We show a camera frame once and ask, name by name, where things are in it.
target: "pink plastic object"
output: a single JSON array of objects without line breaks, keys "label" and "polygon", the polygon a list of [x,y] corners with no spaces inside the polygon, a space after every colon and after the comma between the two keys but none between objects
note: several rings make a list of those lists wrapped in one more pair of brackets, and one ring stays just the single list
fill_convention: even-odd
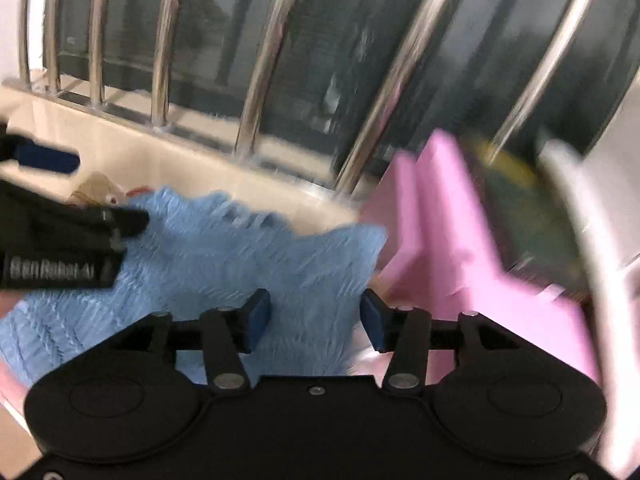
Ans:
[{"label": "pink plastic object", "polygon": [[[362,215],[363,221],[385,225],[391,232],[383,251],[381,277],[395,281],[385,285],[395,294],[414,299],[421,296],[415,304],[427,308],[435,319],[453,320],[465,310],[481,312],[600,382],[580,305],[556,298],[502,269],[484,211],[453,136],[441,130],[431,135],[413,166],[415,180],[406,176],[410,170],[406,155],[402,155],[400,166],[402,171],[385,175]],[[398,216],[405,210],[413,211],[418,203],[420,233],[413,221],[389,221],[393,218],[389,208],[394,199],[388,194],[393,192]],[[414,239],[422,240],[422,257],[412,256],[420,269],[398,265],[387,271],[404,244]],[[450,356],[446,357],[446,364],[434,357],[435,362],[430,357],[430,367],[441,371],[443,365],[450,367]]]}]

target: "wrinkled blue fabric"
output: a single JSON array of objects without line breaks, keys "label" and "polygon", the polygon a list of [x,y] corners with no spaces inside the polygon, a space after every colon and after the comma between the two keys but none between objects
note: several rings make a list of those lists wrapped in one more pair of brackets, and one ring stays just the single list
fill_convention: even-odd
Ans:
[{"label": "wrinkled blue fabric", "polygon": [[[260,375],[346,373],[382,228],[301,237],[278,215],[252,213],[223,193],[188,200],[163,189],[129,205],[151,220],[127,241],[111,290],[32,292],[0,321],[0,356],[24,384],[151,312],[197,319],[210,308],[242,306],[257,288],[269,290],[273,311],[258,348],[243,357],[254,383]],[[179,352],[177,368],[206,382],[199,352]]]}]

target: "fabric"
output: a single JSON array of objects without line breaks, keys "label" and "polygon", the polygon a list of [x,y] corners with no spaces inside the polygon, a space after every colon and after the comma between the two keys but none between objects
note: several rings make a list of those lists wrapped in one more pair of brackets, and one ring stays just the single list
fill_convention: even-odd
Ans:
[{"label": "fabric", "polygon": [[[352,225],[300,237],[273,213],[251,213],[223,193],[187,200],[169,189],[133,198],[150,224],[127,241],[110,290],[32,292],[0,320],[0,356],[30,386],[47,372],[157,310],[196,319],[271,293],[270,324],[243,358],[261,374],[340,375],[353,353],[358,301],[385,242],[384,229]],[[178,370],[204,382],[199,352]]]}]

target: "beige floor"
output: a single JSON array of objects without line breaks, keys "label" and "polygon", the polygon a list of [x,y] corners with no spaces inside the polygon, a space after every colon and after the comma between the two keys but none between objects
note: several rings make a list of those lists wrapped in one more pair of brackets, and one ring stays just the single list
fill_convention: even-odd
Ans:
[{"label": "beige floor", "polygon": [[[81,167],[70,178],[20,170],[12,163],[0,168],[3,178],[60,200],[66,200],[89,174],[98,171],[124,190],[171,186],[185,196],[225,190],[254,210],[276,210],[287,216],[300,234],[322,232],[356,219],[354,208],[335,202],[316,186],[301,186],[267,173],[239,168],[228,158],[188,141],[152,137],[9,88],[0,87],[0,118],[8,120],[11,129],[24,131],[40,141],[78,150]],[[183,114],[182,120],[189,126],[197,126],[200,119],[194,113]],[[221,138],[229,137],[237,128],[237,124],[226,121],[202,120],[212,135]],[[324,167],[322,160],[302,160],[296,150],[275,140],[264,143],[262,149],[293,167],[312,167],[318,173]],[[37,456],[38,450],[29,434],[0,406],[0,473],[14,478]]]}]

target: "blue cloth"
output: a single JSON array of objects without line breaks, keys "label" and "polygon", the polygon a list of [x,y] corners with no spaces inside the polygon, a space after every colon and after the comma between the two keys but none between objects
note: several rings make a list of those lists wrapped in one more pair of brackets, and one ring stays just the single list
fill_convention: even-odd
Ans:
[{"label": "blue cloth", "polygon": [[[271,293],[270,325],[243,358],[260,375],[339,375],[351,330],[384,241],[384,230],[352,225],[295,235],[273,213],[251,213],[223,193],[187,200],[172,190],[134,199],[150,224],[127,241],[111,290],[32,292],[0,321],[0,356],[30,386],[47,372],[157,310],[197,319]],[[199,352],[179,352],[178,370],[205,382]]]}]

